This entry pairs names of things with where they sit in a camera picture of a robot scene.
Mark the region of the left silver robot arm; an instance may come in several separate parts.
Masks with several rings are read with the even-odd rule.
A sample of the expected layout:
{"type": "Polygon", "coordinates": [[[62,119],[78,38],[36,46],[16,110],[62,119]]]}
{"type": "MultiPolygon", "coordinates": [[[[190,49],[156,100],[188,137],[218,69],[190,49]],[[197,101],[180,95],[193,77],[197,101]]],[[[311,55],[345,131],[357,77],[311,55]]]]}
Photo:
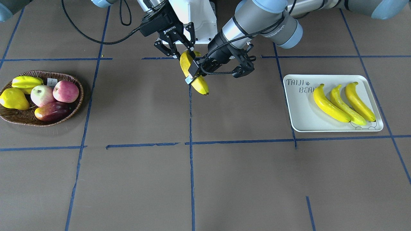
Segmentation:
{"type": "Polygon", "coordinates": [[[386,20],[406,5],[410,5],[409,0],[242,0],[208,44],[208,53],[191,61],[185,74],[186,83],[193,85],[200,76],[217,74],[217,69],[233,58],[239,65],[229,74],[235,78],[248,75],[254,70],[254,58],[248,56],[251,40],[261,35],[281,48],[294,47],[303,35],[298,16],[339,8],[386,20]]]}

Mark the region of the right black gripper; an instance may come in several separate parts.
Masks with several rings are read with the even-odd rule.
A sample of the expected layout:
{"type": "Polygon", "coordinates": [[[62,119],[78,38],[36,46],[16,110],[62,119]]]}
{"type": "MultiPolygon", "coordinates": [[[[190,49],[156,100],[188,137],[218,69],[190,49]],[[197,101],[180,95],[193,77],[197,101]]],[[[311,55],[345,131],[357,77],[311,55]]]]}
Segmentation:
{"type": "Polygon", "coordinates": [[[180,41],[187,48],[189,54],[194,53],[194,44],[196,42],[194,23],[189,22],[183,24],[172,5],[141,5],[145,15],[141,21],[140,32],[144,37],[147,37],[154,32],[159,33],[158,39],[154,42],[154,46],[166,56],[171,56],[175,59],[180,59],[176,45],[172,42],[177,41],[177,35],[181,36],[180,41]],[[170,34],[171,43],[164,44],[166,36],[170,34]]]}

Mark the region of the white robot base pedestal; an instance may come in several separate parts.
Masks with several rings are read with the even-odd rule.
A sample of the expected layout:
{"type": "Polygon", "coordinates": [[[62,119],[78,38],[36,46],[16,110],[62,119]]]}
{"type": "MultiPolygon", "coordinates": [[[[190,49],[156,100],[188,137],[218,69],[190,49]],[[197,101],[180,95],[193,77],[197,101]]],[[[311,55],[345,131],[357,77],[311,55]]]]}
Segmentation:
{"type": "Polygon", "coordinates": [[[218,33],[217,18],[209,0],[169,0],[183,24],[194,24],[194,44],[209,44],[218,33]]]}

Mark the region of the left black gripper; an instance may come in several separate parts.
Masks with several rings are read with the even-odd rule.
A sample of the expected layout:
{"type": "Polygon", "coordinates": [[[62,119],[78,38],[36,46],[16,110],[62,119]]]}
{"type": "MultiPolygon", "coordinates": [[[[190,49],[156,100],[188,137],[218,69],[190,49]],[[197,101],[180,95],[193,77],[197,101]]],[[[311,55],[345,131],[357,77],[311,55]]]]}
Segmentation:
{"type": "Polygon", "coordinates": [[[247,49],[236,48],[232,44],[236,39],[230,43],[223,35],[223,32],[217,33],[215,37],[208,44],[208,53],[204,56],[202,62],[194,59],[192,61],[185,61],[185,82],[190,85],[200,75],[221,75],[231,74],[234,78],[246,76],[255,70],[254,61],[256,56],[249,56],[248,52],[254,47],[251,42],[247,42],[247,49]],[[217,69],[222,65],[227,64],[234,58],[238,61],[238,66],[232,71],[217,72],[217,69]]]}

